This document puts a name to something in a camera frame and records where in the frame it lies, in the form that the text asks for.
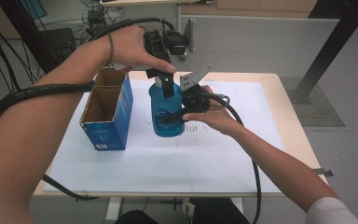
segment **black pole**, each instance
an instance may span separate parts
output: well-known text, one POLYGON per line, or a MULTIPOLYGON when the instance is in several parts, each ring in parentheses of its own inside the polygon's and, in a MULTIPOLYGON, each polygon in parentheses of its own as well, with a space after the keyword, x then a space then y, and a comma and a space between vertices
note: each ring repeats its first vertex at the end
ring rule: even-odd
POLYGON ((48 48, 37 33, 34 20, 21 4, 21 0, 0 0, 0 7, 5 12, 14 28, 34 55, 42 70, 47 74, 58 65, 52 58, 48 48))
POLYGON ((306 75, 295 90, 289 91, 294 104, 309 104, 309 95, 331 62, 358 27, 358 0, 353 1, 334 28, 306 75))

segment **desk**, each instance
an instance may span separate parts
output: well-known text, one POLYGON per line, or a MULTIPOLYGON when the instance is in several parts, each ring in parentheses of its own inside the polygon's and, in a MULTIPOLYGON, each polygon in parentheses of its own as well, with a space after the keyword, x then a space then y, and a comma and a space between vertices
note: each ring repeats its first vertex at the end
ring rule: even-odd
MULTIPOLYGON (((145 72, 130 72, 131 80, 146 80, 145 72)), ((310 147, 310 143, 296 117, 296 113, 287 97, 287 94, 282 86, 278 76, 274 74, 251 74, 251 73, 210 73, 204 80, 212 81, 235 81, 235 82, 255 82, 262 86, 266 96, 271 115, 275 120, 275 125, 282 141, 284 151, 303 161, 311 168, 319 168, 320 165, 310 147)), ((251 170, 251 167, 244 167, 244 169, 251 170)), ((115 192, 87 192, 88 195, 105 196, 105 197, 125 197, 125 196, 194 196, 191 192, 130 192, 115 191, 115 192)), ((280 192, 270 193, 270 195, 282 195, 280 192)), ((34 195, 61 195, 58 191, 44 190, 44 182, 41 182, 36 189, 34 195)), ((228 197, 243 197, 255 196, 255 191, 249 192, 232 192, 232 193, 200 193, 201 196, 228 196, 228 197)))
POLYGON ((117 7, 119 9, 120 19, 137 19, 143 17, 161 17, 165 19, 170 15, 176 15, 176 31, 182 33, 181 15, 182 3, 193 3, 199 0, 116 0, 111 2, 102 2, 102 7, 117 7))

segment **white sleeve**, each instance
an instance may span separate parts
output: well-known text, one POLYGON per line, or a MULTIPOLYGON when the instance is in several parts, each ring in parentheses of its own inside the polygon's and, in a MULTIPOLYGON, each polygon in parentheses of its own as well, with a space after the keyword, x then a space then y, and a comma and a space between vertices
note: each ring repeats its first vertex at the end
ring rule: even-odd
POLYGON ((358 224, 348 207, 336 198, 322 198, 310 206, 306 224, 358 224))

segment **black pants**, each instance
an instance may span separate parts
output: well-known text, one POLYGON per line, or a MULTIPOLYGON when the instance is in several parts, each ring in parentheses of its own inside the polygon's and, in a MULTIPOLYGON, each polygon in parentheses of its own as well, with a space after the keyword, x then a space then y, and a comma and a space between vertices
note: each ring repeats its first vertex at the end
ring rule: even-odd
MULTIPOLYGON (((195 224, 250 224, 229 198, 190 198, 196 206, 195 224)), ((116 224, 158 224, 142 211, 130 211, 121 216, 116 224)))

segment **open box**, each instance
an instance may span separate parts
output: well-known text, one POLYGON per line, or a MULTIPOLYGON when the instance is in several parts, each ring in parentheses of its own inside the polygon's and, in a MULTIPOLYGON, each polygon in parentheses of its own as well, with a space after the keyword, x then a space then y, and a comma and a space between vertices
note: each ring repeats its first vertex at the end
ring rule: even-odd
POLYGON ((128 74, 103 68, 95 78, 95 87, 80 118, 80 126, 95 149, 126 148, 132 103, 128 74))

